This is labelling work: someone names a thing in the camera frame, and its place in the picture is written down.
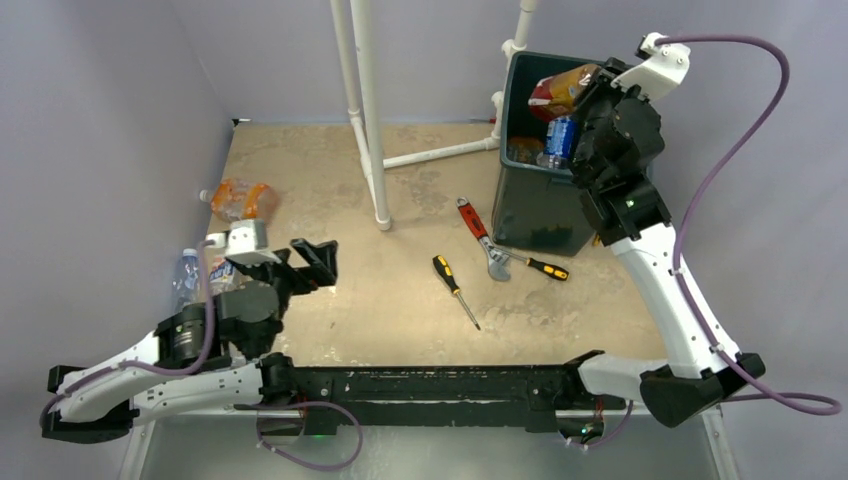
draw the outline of wrench head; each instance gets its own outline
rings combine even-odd
[[[489,262],[489,276],[498,282],[506,282],[510,279],[509,271],[506,269],[506,262],[509,260],[509,255],[506,255],[497,248],[490,248],[486,252]]]

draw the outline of orange snack bag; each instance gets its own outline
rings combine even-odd
[[[210,202],[212,213],[225,222],[259,218],[270,224],[280,203],[270,186],[237,178],[222,181],[214,194],[208,190],[200,192],[200,198]]]
[[[601,67],[587,63],[567,72],[539,80],[527,106],[530,112],[545,122],[571,115],[574,100],[589,85],[592,75]]]

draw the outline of dark green trash can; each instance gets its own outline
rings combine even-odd
[[[595,60],[518,52],[512,57],[501,123],[501,173],[492,210],[494,241],[499,245],[574,256],[595,234],[580,206],[580,191],[567,169],[553,170],[507,158],[511,137],[545,141],[548,124],[527,108],[539,80]]]

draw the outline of black bracket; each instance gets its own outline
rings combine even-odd
[[[70,365],[56,365],[47,372],[47,391],[56,393],[59,391],[59,386],[65,381],[65,375],[71,372],[85,370],[82,367],[72,367]]]
[[[578,367],[593,351],[564,365],[432,367],[295,367],[274,353],[263,358],[264,405],[288,405],[297,397],[348,409],[362,425],[523,427],[557,432],[557,410],[620,410],[616,397],[588,393]],[[309,408],[305,435],[333,435],[349,420],[325,408]]]
[[[336,253],[339,243],[335,240],[312,245],[302,238],[290,242],[294,250],[306,260],[306,267],[293,268],[288,264],[291,250],[283,248],[275,250],[280,262],[265,262],[259,265],[241,265],[231,262],[243,275],[265,282],[277,291],[283,312],[288,307],[288,299],[292,295],[305,295],[314,292],[319,287],[329,287],[336,284],[338,266]]]
[[[620,60],[607,60],[575,100],[571,115],[578,137],[568,167],[582,190],[583,213],[604,245],[637,240],[641,230],[671,221],[646,175],[665,149],[661,118],[638,85],[627,90],[613,85],[624,71]]]
[[[63,422],[62,414],[54,411],[41,419],[41,437],[85,445],[108,442],[128,434],[138,413],[138,410],[130,409],[129,400],[115,406],[103,418],[93,422]]]

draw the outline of snack bag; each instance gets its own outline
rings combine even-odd
[[[592,75],[601,67],[587,63],[567,72],[539,80],[527,106],[542,121],[551,120],[574,111],[574,100],[589,85]]]
[[[237,178],[222,181],[214,192],[201,191],[200,199],[209,202],[212,213],[225,222],[260,218],[266,225],[271,223],[280,203],[280,197],[270,186]]]
[[[545,151],[545,142],[533,137],[512,137],[506,142],[506,158],[513,162],[536,164],[536,158]]]

